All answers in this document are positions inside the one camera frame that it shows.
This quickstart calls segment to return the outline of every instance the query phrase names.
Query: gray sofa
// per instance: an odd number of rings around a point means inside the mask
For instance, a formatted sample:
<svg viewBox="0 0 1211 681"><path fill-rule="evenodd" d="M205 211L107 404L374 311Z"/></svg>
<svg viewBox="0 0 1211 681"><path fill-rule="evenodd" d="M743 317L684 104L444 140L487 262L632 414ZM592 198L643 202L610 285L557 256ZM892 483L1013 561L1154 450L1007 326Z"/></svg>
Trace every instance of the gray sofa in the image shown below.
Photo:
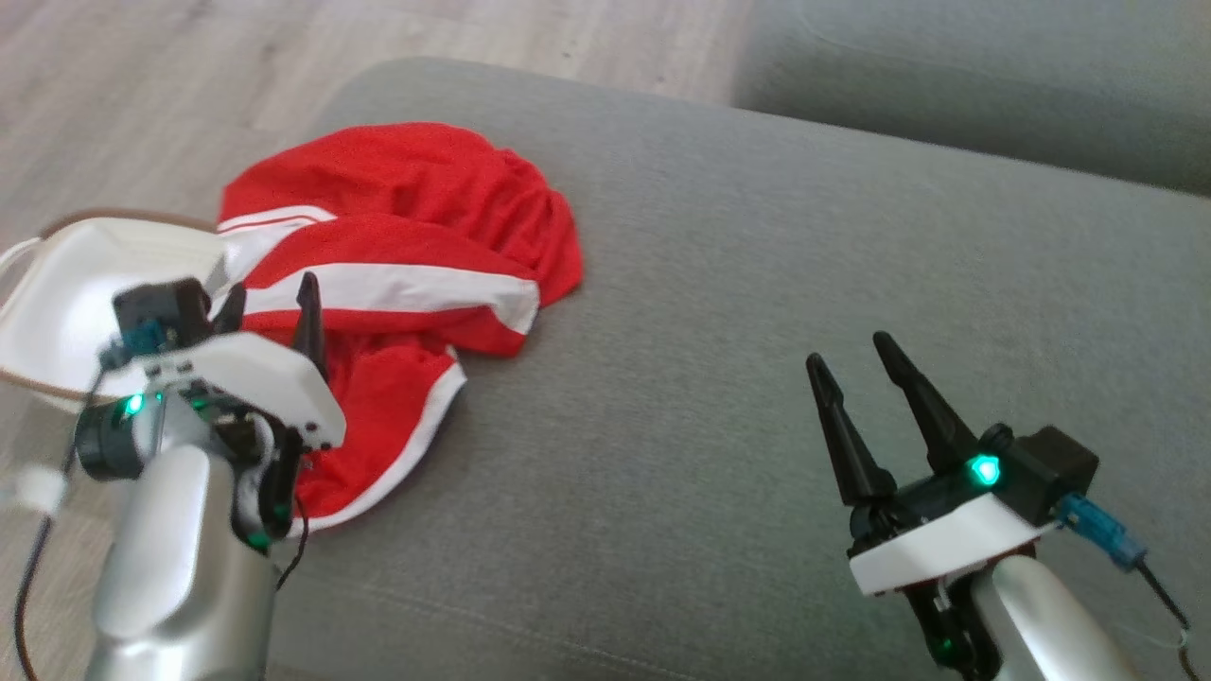
<svg viewBox="0 0 1211 681"><path fill-rule="evenodd" d="M1211 194L1211 0L758 0L739 107Z"/></svg>
<svg viewBox="0 0 1211 681"><path fill-rule="evenodd" d="M470 383L404 483L314 538L272 654L334 680L949 679L863 599L803 371L926 473L871 334L982 429L1056 423L1094 496L1211 620L1211 201L764 114L435 59L350 82L311 135L440 120L570 200L582 288ZM1102 620L1173 631L1073 537L1041 557ZM1119 637L1148 677L1172 651ZM1195 664L1211 668L1206 646Z"/></svg>

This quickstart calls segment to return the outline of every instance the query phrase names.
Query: sofa seam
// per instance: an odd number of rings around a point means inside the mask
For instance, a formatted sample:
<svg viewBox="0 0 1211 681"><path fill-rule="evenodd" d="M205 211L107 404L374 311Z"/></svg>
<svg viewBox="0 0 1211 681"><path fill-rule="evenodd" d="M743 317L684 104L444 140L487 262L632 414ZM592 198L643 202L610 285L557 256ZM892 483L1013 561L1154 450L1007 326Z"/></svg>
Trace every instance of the sofa seam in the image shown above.
<svg viewBox="0 0 1211 681"><path fill-rule="evenodd" d="M799 15L798 18L803 23L803 27L808 30L808 33L810 33L813 36L815 36L817 40L820 40L825 45L828 45L830 47L832 47L832 48L834 48L834 50L837 50L839 52L856 52L859 55L865 55L865 56L868 56L868 57L876 57L876 58L879 58L879 59L886 59L889 62L899 62L899 63L902 63L902 64L928 65L928 67L936 68L936 69L943 69L943 70L954 71L957 74L977 76L977 78L982 78L982 79L986 79L986 80L992 80L992 81L1000 81L1000 82L1008 82L1008 84L1014 84L1014 85L1018 85L1018 86L1044 88L1044 90L1049 90L1051 92L1064 92L1064 93L1071 93L1071 95L1079 95L1081 97L1089 97L1089 98L1098 101L1098 102L1115 103L1115 104L1124 104L1125 103L1125 104L1127 104L1130 107L1133 107L1133 108L1136 108L1138 110L1142 110L1142 111L1154 111L1157 114L1163 114L1165 116L1171 116L1171 118L1181 118L1181 119L1196 120L1196 121L1211 121L1211 116L1193 114L1193 113L1188 113L1188 111L1175 111L1172 109L1163 109L1163 108L1159 108L1159 107L1148 105L1147 103L1141 102L1136 97L1124 97L1121 99L1115 99L1115 98L1107 97L1106 95L1100 95L1097 92L1090 92L1090 91L1086 91L1086 90L1073 90L1073 88L1068 88L1068 87L1061 87L1061 86L1057 86L1057 85L1050 85L1050 84L1044 84L1044 82L1038 82L1038 81L1031 81L1031 80L1026 80L1026 79L1022 79L1022 78L1014 78L1014 76L1009 76L1009 75L1004 75L1004 74L989 73L989 71L985 71L982 69L975 69L975 68L970 68L970 67L963 67L963 65L959 65L959 64L953 64L953 63L947 63L947 62L940 62L940 61L936 61L936 59L923 59L923 58L906 57L906 56L902 56L902 55L891 55L891 53L886 53L886 52L880 52L878 50L873 50L871 47L862 47L862 46L857 46L857 45L850 45L850 44L842 42L842 41L839 41L837 39L832 39L832 38L828 38L827 35L825 35L819 28L816 28L813 24L811 19L809 19L802 12L800 12L800 15Z"/></svg>

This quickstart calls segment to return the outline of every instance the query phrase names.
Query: black cable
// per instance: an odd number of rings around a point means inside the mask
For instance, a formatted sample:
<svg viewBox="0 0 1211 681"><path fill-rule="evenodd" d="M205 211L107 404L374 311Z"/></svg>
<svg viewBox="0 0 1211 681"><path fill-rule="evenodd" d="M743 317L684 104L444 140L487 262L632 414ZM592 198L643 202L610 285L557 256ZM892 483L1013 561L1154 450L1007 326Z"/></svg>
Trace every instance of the black cable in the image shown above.
<svg viewBox="0 0 1211 681"><path fill-rule="evenodd" d="M291 573L294 572L294 568L299 566L299 562L303 561L303 551L306 550L306 538L308 534L311 533L311 522L306 517L306 508L303 505L303 499L300 499L298 494L294 494L294 505L299 508L299 517L303 519L303 534L299 536L299 548L294 551L294 557L291 560L291 563L286 566L286 570L282 571L282 576L277 578L277 588L274 589L275 591L282 590L282 585L286 584L286 578L289 577Z"/></svg>
<svg viewBox="0 0 1211 681"><path fill-rule="evenodd" d="M104 368L97 372L97 378L93 379L92 388L85 394L84 408L81 411L92 408L93 402L97 400L97 390L101 390L101 382L105 378L105 373ZM75 431L73 431L71 437L68 440L68 448L63 456L63 462L59 464L59 473L63 474L64 483L70 480L75 463ZM53 527L54 517L51 515L42 517L42 522L38 526L38 536L34 538L34 546L29 551L29 560L25 561L25 572L21 577L21 586L17 588L17 605L12 611L12 634L13 640L17 642L17 658L21 660L21 670L25 674L28 681L38 681L38 675L34 673L34 663L29 658L29 645L25 641L25 608L29 606L29 594L34 588L34 574L38 573L38 563L42 560L42 551L46 549L46 542L51 538L51 530Z"/></svg>
<svg viewBox="0 0 1211 681"><path fill-rule="evenodd" d="M1187 618L1186 613L1182 612L1182 608L1177 606L1177 602L1173 601L1173 597L1169 595L1169 591L1166 591L1165 588L1160 585L1160 580L1157 579L1157 576L1153 574L1152 568L1148 567L1148 565L1143 561L1143 559L1141 559L1140 562L1136 563L1136 570L1140 571L1140 576L1143 577L1143 580L1148 583L1148 586L1152 588L1152 591L1157 594L1157 597L1160 599L1160 602L1165 605L1165 608L1167 608L1169 612L1172 613L1173 618L1177 619L1177 623L1182 626L1182 643L1177 648L1177 663L1182 665L1182 671L1186 673L1186 676L1189 677L1190 681L1199 681L1199 675L1198 673L1194 671L1194 665L1190 663L1189 618Z"/></svg>
<svg viewBox="0 0 1211 681"><path fill-rule="evenodd" d="M1157 594L1160 602L1165 603L1169 612L1173 613L1173 617L1177 618L1177 623L1182 625L1182 630L1189 631L1190 620L1186 618L1186 613L1182 612L1182 608L1177 607L1177 603L1173 602L1173 597L1169 595L1169 591L1160 585L1160 582L1157 579L1157 576L1152 573L1152 568L1148 567L1148 563L1140 560L1140 562L1136 563L1136 570L1140 571L1140 576L1143 577L1143 580L1152 586L1153 593Z"/></svg>

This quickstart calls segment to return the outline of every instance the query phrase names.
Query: red clothing item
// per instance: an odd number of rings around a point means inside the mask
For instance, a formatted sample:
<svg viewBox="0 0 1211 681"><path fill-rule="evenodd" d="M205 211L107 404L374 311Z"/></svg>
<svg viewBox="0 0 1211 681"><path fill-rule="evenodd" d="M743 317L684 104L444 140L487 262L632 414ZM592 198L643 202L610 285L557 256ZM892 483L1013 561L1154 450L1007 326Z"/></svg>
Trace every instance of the red clothing item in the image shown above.
<svg viewBox="0 0 1211 681"><path fill-rule="evenodd" d="M420 459L465 382L454 348L517 354L538 308L581 279L563 196L441 124L349 128L266 159L226 188L220 219L246 330L286 342L303 274L320 281L348 430L299 475L315 528L363 513Z"/></svg>

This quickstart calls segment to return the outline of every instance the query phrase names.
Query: white stripe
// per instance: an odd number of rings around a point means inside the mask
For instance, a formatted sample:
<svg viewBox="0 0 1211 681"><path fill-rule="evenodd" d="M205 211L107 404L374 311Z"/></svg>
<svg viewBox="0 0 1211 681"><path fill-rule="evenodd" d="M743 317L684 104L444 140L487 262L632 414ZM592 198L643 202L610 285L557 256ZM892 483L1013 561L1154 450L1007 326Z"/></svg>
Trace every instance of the white stripe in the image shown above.
<svg viewBox="0 0 1211 681"><path fill-rule="evenodd" d="M228 281L243 280L283 239L312 224L315 223L309 218L298 218L219 234L225 248L223 265L226 268Z"/></svg>
<svg viewBox="0 0 1211 681"><path fill-rule="evenodd" d="M538 284L507 274L435 265L332 263L295 271L269 288L248 291L245 314L295 310L305 273L320 280L323 309L436 313L486 305L500 324L528 333L538 315Z"/></svg>
<svg viewBox="0 0 1211 681"><path fill-rule="evenodd" d="M434 441L434 435L437 433L437 427L446 418L446 412L449 410L450 402L454 401L454 395L458 395L464 383L466 383L466 374L463 373L461 366L453 365L446 370L446 373L430 388L429 396L425 397L425 407L420 411L420 420L417 422L417 428L412 431L412 436L408 437L400 456L391 462L391 465L373 485L367 487L349 505L332 515L309 517L308 523L311 531L325 530L351 520L369 510L374 504L381 502L383 497L386 497L391 490L395 490L412 473L412 469L420 462L420 457L425 456L429 445ZM302 533L303 521L294 519L289 536L298 537Z"/></svg>
<svg viewBox="0 0 1211 681"><path fill-rule="evenodd" d="M281 208L272 208L259 213L248 213L246 216L228 218L219 223L218 231L226 231L228 229L235 229L236 227L249 223L279 222L291 218L309 218L311 221L310 223L315 224L317 222L337 219L337 216L329 213L320 206L283 206Z"/></svg>

